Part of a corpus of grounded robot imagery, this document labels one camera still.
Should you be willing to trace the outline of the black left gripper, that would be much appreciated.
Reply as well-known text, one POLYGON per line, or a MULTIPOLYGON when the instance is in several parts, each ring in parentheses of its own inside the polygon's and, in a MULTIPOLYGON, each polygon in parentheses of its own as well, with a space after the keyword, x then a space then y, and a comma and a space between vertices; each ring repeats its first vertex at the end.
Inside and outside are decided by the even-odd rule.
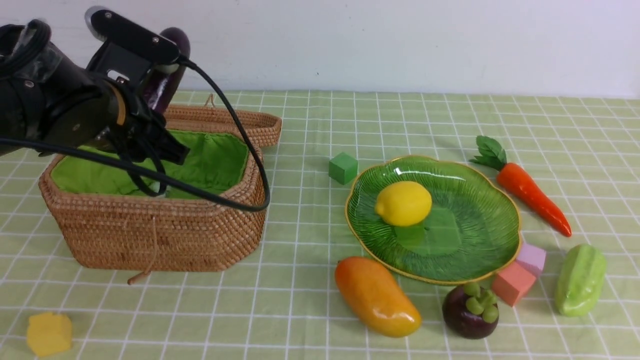
POLYGON ((106 75, 94 76, 94 80, 103 90, 105 100, 100 101, 96 110, 98 133, 87 142, 87 146, 116 153, 115 146, 108 141, 108 135, 112 135, 133 154, 137 146, 134 139, 141 139, 143 133, 148 132, 151 157, 177 166, 185 163, 190 148, 164 128, 166 121, 163 116, 152 110, 135 89, 106 75))

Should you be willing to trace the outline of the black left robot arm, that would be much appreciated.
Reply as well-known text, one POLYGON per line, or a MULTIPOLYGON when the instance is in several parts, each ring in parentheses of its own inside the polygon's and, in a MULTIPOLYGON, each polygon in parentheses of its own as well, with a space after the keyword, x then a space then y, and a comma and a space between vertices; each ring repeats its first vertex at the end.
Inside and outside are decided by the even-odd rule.
POLYGON ((1 138, 183 164, 190 150, 166 130, 164 113, 185 73, 179 60, 191 55, 187 34, 155 33, 108 9, 86 22, 102 45, 85 67, 44 21, 1 27, 1 138))

